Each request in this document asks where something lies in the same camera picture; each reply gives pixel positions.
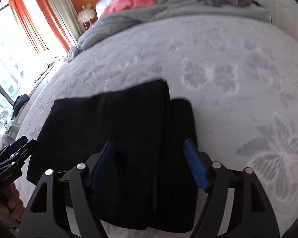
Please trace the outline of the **left hand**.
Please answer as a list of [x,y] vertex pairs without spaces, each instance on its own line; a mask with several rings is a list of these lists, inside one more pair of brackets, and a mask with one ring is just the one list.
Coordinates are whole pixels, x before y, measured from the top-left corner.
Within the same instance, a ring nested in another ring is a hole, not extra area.
[[20,199],[19,190],[16,188],[15,184],[12,183],[3,191],[1,195],[2,200],[5,200],[5,203],[0,202],[0,217],[3,221],[8,223],[6,219],[6,214],[9,214],[17,221],[21,221],[25,207],[23,201]]

